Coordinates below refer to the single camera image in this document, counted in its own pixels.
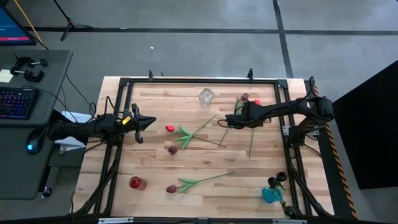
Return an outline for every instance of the rgb keyboard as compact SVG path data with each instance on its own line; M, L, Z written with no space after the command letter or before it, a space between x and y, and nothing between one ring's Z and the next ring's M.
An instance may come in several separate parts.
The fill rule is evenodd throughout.
M0 119L29 119L38 90L0 87Z

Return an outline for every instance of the black panel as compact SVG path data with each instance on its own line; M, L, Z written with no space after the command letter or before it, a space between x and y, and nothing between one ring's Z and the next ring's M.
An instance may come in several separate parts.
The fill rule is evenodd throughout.
M333 103L358 187L398 186L398 61Z

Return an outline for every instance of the blue bottle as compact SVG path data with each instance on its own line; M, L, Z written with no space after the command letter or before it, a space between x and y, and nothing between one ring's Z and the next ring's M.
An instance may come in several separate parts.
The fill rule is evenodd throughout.
M273 189L270 187L264 187L262 189L262 197L268 203L278 202L283 199L282 192L279 187Z

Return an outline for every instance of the wooden table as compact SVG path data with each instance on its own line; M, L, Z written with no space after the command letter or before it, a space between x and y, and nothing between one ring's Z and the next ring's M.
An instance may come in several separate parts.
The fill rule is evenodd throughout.
M106 96L115 102L119 79L104 78L98 100L99 114L104 111ZM291 99L306 94L302 79L287 81ZM209 108L198 102L198 95L205 87L216 94ZM233 112L236 97L243 93L248 93L250 100L260 100L262 105L276 103L274 87L267 84L134 84L131 103L138 105L142 115L155 116L157 121L142 133L143 144L135 142L134 132L124 137L112 216L284 218L280 204L266 203L261 195L269 177L279 171L286 172L278 118L256 128L250 159L248 153L252 132L249 128L230 129L222 143L226 148L193 139L184 151L179 150L173 156L167 152L169 146L175 144L173 140L180 136L167 132L166 125L183 125L194 132L214 115L216 118L197 132L197 136L220 142L226 129L218 126L216 121ZM294 118L297 124L304 119L298 114ZM316 141L307 138L306 143L318 149ZM83 205L98 185L105 147L103 144L85 154L73 199L75 210ZM321 158L305 147L301 147L301 152L308 188L325 210L333 213ZM171 184L180 185L178 178L200 180L232 171L232 175L201 183L184 194L165 191ZM148 185L144 191L130 188L129 179L135 175L146 179ZM284 182L286 191L283 196L291 205L288 181ZM298 185L296 187L304 213L302 193ZM104 191L101 210L106 204L107 192L108 188Z

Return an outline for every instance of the gray floor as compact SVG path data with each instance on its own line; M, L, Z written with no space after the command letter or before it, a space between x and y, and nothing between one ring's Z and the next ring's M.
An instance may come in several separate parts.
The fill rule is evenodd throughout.
M52 1L19 0L35 26L61 27L65 21ZM76 22L95 27L276 29L271 0L59 0ZM398 30L396 0L280 0L285 29ZM27 25L10 1L7 8ZM278 34L148 34L39 32L50 49L74 50L69 76L96 102L105 75L286 77ZM398 36L287 35L295 78L314 76L323 95L336 100L398 59ZM64 83L68 107L87 105ZM359 190L335 123L349 189L361 220L398 223L398 188ZM77 169L62 169L50 198L0 202L0 219L68 213Z

